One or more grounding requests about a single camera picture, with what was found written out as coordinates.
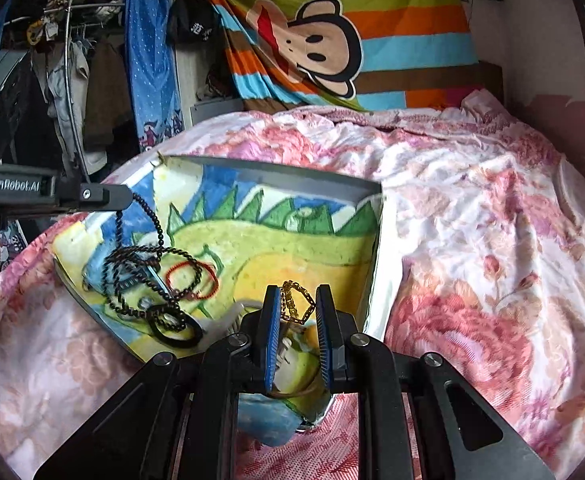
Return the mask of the pink floral bed quilt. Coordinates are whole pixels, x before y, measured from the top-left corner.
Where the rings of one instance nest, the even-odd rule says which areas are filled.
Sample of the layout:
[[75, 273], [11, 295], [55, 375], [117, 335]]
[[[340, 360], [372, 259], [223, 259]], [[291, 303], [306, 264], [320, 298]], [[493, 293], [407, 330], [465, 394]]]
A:
[[[202, 122], [127, 162], [201, 155], [381, 184], [381, 238], [364, 332], [442, 354], [556, 479], [585, 460], [585, 179], [486, 90], [460, 108], [358, 113], [305, 106]], [[60, 220], [0, 279], [0, 454], [23, 479], [136, 365], [55, 278]], [[355, 407], [280, 448], [247, 441], [240, 478], [354, 479]]]

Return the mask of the blue polka dot curtain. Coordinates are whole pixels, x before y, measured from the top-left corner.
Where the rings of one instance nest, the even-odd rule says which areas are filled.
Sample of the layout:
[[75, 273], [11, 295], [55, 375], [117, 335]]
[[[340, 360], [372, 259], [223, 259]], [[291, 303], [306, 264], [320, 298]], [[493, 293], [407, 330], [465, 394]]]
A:
[[170, 0], [125, 0], [125, 53], [141, 151], [184, 130], [173, 49], [166, 43]]

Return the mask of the striped monkey cartoon blanket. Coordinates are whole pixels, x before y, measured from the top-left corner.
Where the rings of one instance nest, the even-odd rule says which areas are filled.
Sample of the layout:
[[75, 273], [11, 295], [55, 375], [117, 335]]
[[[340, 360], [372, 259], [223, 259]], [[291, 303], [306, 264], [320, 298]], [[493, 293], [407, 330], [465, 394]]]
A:
[[479, 89], [461, 0], [209, 0], [245, 107], [456, 107]]

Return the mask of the light blue wrist watch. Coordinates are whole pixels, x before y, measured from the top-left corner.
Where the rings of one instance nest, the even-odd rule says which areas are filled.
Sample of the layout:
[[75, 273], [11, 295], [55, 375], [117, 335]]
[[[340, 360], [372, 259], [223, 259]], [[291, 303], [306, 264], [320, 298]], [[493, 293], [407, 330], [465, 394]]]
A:
[[143, 320], [154, 300], [142, 299], [133, 307], [125, 302], [123, 294], [135, 286], [146, 285], [164, 300], [173, 300], [174, 293], [159, 276], [165, 253], [163, 244], [119, 246], [115, 240], [106, 240], [88, 258], [82, 271], [82, 286], [87, 292], [94, 290], [104, 296], [110, 309], [122, 320]]

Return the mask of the black cap on hook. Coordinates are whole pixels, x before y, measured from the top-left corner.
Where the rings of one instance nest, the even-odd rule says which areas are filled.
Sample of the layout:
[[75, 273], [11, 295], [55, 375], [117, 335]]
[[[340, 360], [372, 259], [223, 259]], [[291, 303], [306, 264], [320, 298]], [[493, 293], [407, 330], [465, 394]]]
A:
[[221, 27], [221, 16], [208, 0], [174, 0], [166, 22], [170, 46], [202, 44]]

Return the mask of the dinosaur painted shallow box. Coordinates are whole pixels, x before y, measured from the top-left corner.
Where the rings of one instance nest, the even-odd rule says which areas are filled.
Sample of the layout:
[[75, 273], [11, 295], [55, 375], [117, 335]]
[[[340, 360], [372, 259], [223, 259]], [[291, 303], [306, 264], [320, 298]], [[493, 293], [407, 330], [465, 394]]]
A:
[[[377, 183], [326, 171], [212, 157], [160, 157], [125, 185], [134, 202], [120, 212], [94, 212], [55, 238], [56, 271], [70, 294], [136, 359], [160, 352], [196, 353], [200, 320], [221, 318], [241, 299], [263, 302], [268, 285], [292, 300], [282, 325], [315, 325], [310, 300], [327, 284], [336, 306], [358, 322], [367, 315], [381, 227]], [[123, 294], [137, 307], [154, 300], [143, 320], [125, 321], [107, 299], [83, 286], [82, 271], [97, 246], [163, 244], [159, 276], [175, 298], [138, 285]], [[323, 419], [332, 397], [294, 399], [245, 394], [238, 426], [279, 446]]]

